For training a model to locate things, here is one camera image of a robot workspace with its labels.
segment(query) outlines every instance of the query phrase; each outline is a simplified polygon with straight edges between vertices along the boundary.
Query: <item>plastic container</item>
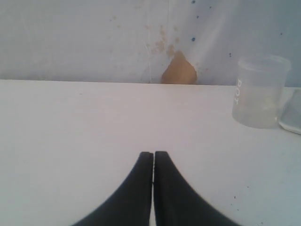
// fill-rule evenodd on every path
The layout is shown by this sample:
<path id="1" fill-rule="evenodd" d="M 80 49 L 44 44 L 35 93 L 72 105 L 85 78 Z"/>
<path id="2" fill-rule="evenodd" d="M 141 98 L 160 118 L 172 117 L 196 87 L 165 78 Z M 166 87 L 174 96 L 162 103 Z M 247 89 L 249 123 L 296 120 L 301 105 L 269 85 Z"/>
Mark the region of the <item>plastic container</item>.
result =
<path id="1" fill-rule="evenodd" d="M 274 55 L 241 57 L 232 116 L 253 128 L 276 124 L 278 104 L 291 62 Z"/>

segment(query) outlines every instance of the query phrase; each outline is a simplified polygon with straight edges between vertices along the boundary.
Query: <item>table surface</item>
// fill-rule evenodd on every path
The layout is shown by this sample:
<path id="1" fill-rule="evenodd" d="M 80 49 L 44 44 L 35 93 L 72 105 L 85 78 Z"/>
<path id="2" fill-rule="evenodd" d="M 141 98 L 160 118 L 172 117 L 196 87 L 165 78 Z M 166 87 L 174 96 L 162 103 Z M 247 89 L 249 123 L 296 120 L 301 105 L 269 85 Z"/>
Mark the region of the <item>table surface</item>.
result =
<path id="1" fill-rule="evenodd" d="M 116 190 L 140 152 L 157 150 L 241 225 L 301 225 L 301 136 L 237 123 L 234 92 L 0 81 L 0 225 L 71 225 Z"/>

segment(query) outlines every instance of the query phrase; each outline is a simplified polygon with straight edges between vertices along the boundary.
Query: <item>white wall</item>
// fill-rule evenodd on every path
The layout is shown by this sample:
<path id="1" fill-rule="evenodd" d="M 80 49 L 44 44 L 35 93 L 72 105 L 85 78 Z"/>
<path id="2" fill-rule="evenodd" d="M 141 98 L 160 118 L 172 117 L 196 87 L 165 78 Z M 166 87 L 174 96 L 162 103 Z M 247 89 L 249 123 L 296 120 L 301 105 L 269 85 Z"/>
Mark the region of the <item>white wall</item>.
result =
<path id="1" fill-rule="evenodd" d="M 241 55 L 271 53 L 292 62 L 286 84 L 301 86 L 300 9 L 299 0 L 1 0 L 0 79 L 159 82 L 181 50 L 202 84 L 234 84 Z"/>

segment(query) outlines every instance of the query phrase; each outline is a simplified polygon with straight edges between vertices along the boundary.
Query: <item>clear glass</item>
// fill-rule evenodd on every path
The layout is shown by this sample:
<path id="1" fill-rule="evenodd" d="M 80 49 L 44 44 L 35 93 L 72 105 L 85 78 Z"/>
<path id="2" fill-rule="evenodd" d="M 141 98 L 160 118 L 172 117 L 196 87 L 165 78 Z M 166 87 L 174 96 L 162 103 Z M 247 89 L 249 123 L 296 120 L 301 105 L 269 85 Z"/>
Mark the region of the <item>clear glass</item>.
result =
<path id="1" fill-rule="evenodd" d="M 290 61 L 274 55 L 257 55 L 240 58 L 238 65 L 233 118 L 253 128 L 274 126 Z"/>

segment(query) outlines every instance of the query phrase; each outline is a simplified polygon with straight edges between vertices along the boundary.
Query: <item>black object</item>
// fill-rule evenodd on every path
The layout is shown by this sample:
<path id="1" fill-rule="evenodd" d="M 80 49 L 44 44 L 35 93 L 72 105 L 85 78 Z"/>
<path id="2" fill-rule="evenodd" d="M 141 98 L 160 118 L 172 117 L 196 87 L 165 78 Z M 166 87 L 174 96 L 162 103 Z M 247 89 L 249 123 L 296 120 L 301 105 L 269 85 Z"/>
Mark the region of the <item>black object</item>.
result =
<path id="1" fill-rule="evenodd" d="M 154 204 L 157 226 L 238 226 L 189 186 L 167 152 L 155 153 Z"/>
<path id="2" fill-rule="evenodd" d="M 148 226 L 151 213 L 153 154 L 142 152 L 116 192 L 74 226 Z"/>

